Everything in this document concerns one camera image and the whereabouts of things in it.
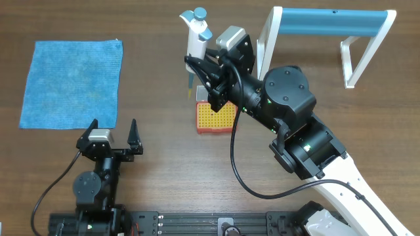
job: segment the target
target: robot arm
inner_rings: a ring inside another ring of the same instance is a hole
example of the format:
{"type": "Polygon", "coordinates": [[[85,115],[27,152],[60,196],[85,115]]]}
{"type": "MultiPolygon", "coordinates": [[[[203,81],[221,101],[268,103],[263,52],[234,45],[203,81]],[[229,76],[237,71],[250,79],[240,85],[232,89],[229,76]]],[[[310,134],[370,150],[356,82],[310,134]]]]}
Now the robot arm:
{"type": "MultiPolygon", "coordinates": [[[[217,46],[218,50],[207,49],[203,60],[184,58],[207,89],[213,111],[218,112],[227,101],[242,104],[238,109],[277,134],[270,149],[286,171],[309,183],[338,180],[364,194],[355,196],[337,183],[315,187],[359,235],[412,235],[363,180],[344,145],[313,114],[316,99],[300,68],[274,68],[263,81],[254,78],[251,72],[255,57],[250,38],[235,26],[217,39],[217,46]],[[241,77],[242,94],[232,66],[241,77]],[[359,201],[364,197],[371,206],[359,201]]],[[[317,227],[306,230],[308,233],[312,230],[313,235],[320,233],[317,227]]]]}

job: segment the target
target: cable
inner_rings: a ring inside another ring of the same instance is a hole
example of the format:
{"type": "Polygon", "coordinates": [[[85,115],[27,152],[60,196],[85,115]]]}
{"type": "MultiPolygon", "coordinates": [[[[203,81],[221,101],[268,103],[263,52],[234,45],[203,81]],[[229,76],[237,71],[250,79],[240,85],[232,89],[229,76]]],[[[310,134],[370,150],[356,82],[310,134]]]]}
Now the cable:
{"type": "Polygon", "coordinates": [[[311,183],[307,183],[307,184],[303,184],[301,186],[295,187],[293,189],[290,189],[288,191],[285,191],[283,193],[279,193],[279,194],[274,194],[274,195],[263,195],[260,193],[257,193],[255,191],[253,191],[252,189],[250,189],[241,179],[241,176],[238,173],[238,170],[236,169],[236,165],[235,165],[235,158],[234,158],[234,145],[235,145],[235,134],[236,134],[236,126],[238,125],[238,120],[239,120],[239,116],[243,107],[243,85],[242,85],[242,79],[241,79],[241,75],[238,71],[238,69],[236,68],[235,65],[233,65],[232,63],[228,64],[232,70],[234,71],[235,77],[238,81],[238,85],[239,85],[239,89],[240,89],[240,97],[239,97],[239,102],[238,102],[238,110],[236,112],[235,115],[235,119],[234,119],[234,125],[232,127],[232,136],[230,137],[230,164],[232,164],[232,169],[234,171],[234,174],[236,176],[236,178],[238,179],[238,182],[241,184],[241,186],[250,194],[252,194],[253,196],[256,196],[258,198],[261,199],[279,199],[282,197],[286,197],[288,195],[294,194],[300,190],[304,190],[310,187],[314,187],[320,184],[339,184],[343,187],[346,187],[348,190],[350,190],[351,192],[353,192],[357,198],[359,200],[362,200],[367,207],[369,207],[372,212],[376,215],[376,217],[378,217],[378,219],[382,222],[382,224],[389,230],[389,232],[391,233],[391,235],[393,236],[397,236],[397,234],[395,233],[395,231],[389,226],[389,224],[387,223],[387,221],[385,221],[385,219],[381,216],[381,214],[375,209],[375,207],[372,206],[372,204],[361,194],[359,193],[357,190],[355,190],[353,187],[351,187],[350,185],[339,181],[339,180],[317,180],[311,183]]]}
{"type": "Polygon", "coordinates": [[[35,224],[34,224],[34,220],[35,220],[35,213],[37,212],[37,209],[39,207],[39,204],[41,203],[42,199],[46,196],[46,194],[48,193],[48,191],[50,191],[50,189],[52,187],[54,187],[55,184],[58,183],[58,181],[60,181],[66,174],[67,172],[71,169],[71,167],[74,165],[74,163],[77,161],[77,158],[80,156],[80,151],[78,151],[76,153],[76,156],[73,158],[73,161],[71,161],[70,165],[68,165],[67,169],[60,175],[60,177],[58,177],[41,195],[41,197],[39,198],[37,204],[35,205],[35,207],[33,208],[32,211],[32,215],[31,215],[31,228],[33,233],[36,236],[41,236],[41,234],[38,233],[38,231],[35,229],[35,224]]]}

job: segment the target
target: white stand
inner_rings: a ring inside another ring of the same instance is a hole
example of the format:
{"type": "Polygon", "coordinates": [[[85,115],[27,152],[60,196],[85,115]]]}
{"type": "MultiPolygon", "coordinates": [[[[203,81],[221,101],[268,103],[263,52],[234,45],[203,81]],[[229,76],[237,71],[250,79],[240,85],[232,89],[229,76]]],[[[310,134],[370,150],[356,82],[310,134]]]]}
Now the white stand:
{"type": "MultiPolygon", "coordinates": [[[[388,10],[388,16],[375,37],[372,37],[365,53],[362,56],[356,69],[352,70],[352,62],[350,59],[350,45],[359,37],[350,36],[340,43],[341,60],[343,63],[343,75],[345,80],[345,88],[353,89],[357,80],[359,80],[366,66],[369,64],[379,45],[387,35],[391,25],[396,17],[395,10],[388,10]]],[[[273,55],[274,46],[276,44],[277,34],[282,20],[282,7],[273,7],[257,40],[257,78],[263,80],[268,72],[273,55]]]]}
{"type": "Polygon", "coordinates": [[[365,53],[363,53],[362,59],[360,59],[359,64],[356,66],[356,69],[354,71],[352,70],[352,61],[350,59],[350,45],[357,39],[359,39],[359,37],[350,36],[340,43],[341,61],[343,63],[343,75],[346,89],[354,89],[357,80],[359,80],[363,71],[366,69],[366,66],[372,59],[372,56],[379,48],[379,45],[381,45],[382,40],[385,38],[389,29],[394,23],[396,11],[387,10],[387,12],[387,19],[385,19],[385,22],[379,29],[378,34],[375,37],[371,37],[369,43],[367,44],[365,53]]]}
{"type": "MultiPolygon", "coordinates": [[[[347,155],[346,159],[336,158],[323,169],[325,177],[323,180],[340,180],[350,184],[359,191],[376,208],[380,215],[388,222],[397,235],[412,236],[413,234],[405,228],[392,212],[383,204],[373,190],[363,179],[354,165],[353,159],[347,155]]],[[[317,177],[306,179],[307,182],[318,180],[317,177]]],[[[321,184],[314,187],[323,195],[344,217],[352,229],[359,235],[391,235],[383,223],[376,217],[366,204],[357,200],[355,194],[347,188],[338,184],[321,184]]]]}

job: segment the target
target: wooden surface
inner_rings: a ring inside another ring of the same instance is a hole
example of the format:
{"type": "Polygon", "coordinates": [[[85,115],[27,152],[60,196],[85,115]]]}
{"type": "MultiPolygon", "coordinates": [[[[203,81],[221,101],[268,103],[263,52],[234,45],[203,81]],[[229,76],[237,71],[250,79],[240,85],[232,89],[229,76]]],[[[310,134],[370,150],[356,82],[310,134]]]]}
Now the wooden surface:
{"type": "MultiPolygon", "coordinates": [[[[229,161],[230,135],[198,135],[195,102],[187,100],[183,56],[188,29],[178,17],[196,1],[0,1],[0,222],[3,235],[31,235],[30,214],[45,188],[68,166],[82,130],[18,128],[34,42],[123,41],[119,113],[121,146],[137,119],[144,155],[121,167],[117,202],[159,212],[297,210],[309,200],[331,208],[313,189],[273,201],[245,192],[229,161]]],[[[345,144],[360,172],[414,234],[420,234],[420,1],[201,1],[214,38],[241,26],[255,42],[270,9],[396,9],[389,35],[353,90],[345,90],[342,37],[278,37],[272,67],[302,67],[316,95],[315,112],[345,144]]],[[[366,40],[352,45],[361,57],[366,40]]],[[[242,116],[236,160],[244,181],[261,193],[301,184],[273,158],[274,135],[242,116]]],[[[81,157],[44,198],[36,226],[46,234],[50,212],[71,212],[74,178],[94,163],[81,157]]]]}

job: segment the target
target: blue towel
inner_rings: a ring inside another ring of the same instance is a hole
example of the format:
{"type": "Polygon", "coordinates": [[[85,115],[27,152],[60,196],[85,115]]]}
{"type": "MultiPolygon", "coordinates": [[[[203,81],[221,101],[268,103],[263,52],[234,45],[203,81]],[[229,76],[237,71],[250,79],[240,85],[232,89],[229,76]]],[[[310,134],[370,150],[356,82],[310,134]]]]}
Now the blue towel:
{"type": "Polygon", "coordinates": [[[20,128],[115,128],[122,41],[39,41],[20,128]]]}

